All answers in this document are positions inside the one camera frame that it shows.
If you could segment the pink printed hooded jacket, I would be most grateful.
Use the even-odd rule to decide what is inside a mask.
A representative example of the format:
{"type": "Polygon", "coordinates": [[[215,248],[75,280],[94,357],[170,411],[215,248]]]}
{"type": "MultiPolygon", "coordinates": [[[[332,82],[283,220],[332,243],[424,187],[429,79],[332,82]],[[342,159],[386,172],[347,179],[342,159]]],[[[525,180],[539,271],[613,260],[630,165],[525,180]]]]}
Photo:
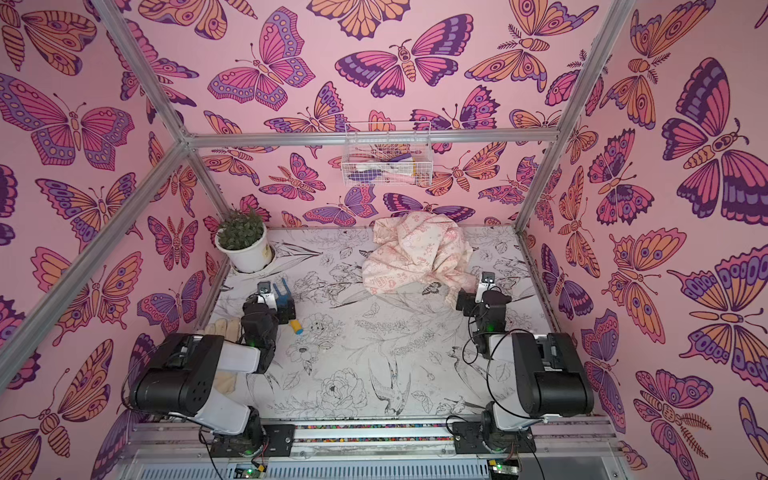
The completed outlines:
{"type": "Polygon", "coordinates": [[[464,230],[445,215],[416,211],[379,219],[373,241],[377,248],[362,265],[363,286],[373,295],[439,282],[451,303],[462,290],[476,291],[476,277],[469,272],[473,248],[464,230]]]}

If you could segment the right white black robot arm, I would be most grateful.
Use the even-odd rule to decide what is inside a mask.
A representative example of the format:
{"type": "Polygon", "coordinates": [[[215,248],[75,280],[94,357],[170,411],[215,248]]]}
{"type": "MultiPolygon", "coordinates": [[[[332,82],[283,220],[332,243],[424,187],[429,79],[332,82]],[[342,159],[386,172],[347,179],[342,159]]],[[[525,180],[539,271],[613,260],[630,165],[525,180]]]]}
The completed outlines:
{"type": "Polygon", "coordinates": [[[487,362],[491,397],[480,420],[462,423],[466,433],[491,452],[535,452],[531,427],[555,418],[593,413],[594,394],[570,337],[506,328],[512,297],[497,289],[471,294],[460,290],[456,309],[468,318],[469,342],[476,360],[487,362]]]}

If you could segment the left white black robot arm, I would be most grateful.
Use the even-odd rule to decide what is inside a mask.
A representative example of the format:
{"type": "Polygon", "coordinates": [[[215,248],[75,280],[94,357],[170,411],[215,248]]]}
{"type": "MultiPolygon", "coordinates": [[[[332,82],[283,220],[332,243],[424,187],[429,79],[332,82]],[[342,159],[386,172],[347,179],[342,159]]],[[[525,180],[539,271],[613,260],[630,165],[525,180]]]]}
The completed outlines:
{"type": "Polygon", "coordinates": [[[210,451],[243,457],[266,453],[271,440],[257,408],[219,392],[214,380],[220,372],[266,374],[276,354],[279,327],[295,319],[293,299],[273,302],[253,295],[243,305],[235,342],[214,334],[169,335],[137,378],[127,382],[127,405],[209,430],[210,451]]]}

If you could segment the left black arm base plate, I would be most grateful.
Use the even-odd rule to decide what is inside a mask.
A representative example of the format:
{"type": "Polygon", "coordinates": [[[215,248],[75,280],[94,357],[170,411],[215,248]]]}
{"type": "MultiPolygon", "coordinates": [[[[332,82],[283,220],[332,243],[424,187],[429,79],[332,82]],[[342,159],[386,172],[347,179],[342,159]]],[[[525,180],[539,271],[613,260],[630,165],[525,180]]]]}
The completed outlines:
{"type": "Polygon", "coordinates": [[[272,424],[248,427],[237,436],[214,434],[210,452],[213,458],[288,457],[295,432],[294,424],[272,424]]]}

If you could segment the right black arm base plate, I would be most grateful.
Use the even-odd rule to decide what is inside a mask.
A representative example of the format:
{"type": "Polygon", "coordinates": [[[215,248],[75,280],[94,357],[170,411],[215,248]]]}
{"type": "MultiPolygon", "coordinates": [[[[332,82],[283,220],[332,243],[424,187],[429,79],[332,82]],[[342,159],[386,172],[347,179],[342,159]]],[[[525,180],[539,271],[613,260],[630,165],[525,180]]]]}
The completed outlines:
{"type": "Polygon", "coordinates": [[[535,453],[532,432],[502,431],[481,422],[456,421],[448,426],[457,454],[535,453]]]}

